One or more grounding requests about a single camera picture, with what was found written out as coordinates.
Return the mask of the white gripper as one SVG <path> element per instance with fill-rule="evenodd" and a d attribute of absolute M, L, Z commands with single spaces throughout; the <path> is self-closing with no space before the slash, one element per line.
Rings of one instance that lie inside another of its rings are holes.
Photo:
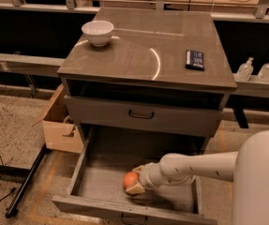
<path fill-rule="evenodd" d="M 140 182 L 136 181 L 126 188 L 126 193 L 129 195 L 143 194 L 145 189 L 153 190 L 163 186 L 166 182 L 166 177 L 161 172 L 158 163 L 140 165 L 132 171 L 139 174 Z"/>

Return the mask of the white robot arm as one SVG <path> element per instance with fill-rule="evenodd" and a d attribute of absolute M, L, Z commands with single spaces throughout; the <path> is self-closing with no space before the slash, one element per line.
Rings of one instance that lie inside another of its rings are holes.
<path fill-rule="evenodd" d="M 269 225 L 269 130 L 252 135 L 235 152 L 171 153 L 132 172 L 134 178 L 124 180 L 129 195 L 185 185 L 196 176 L 232 182 L 232 225 Z"/>

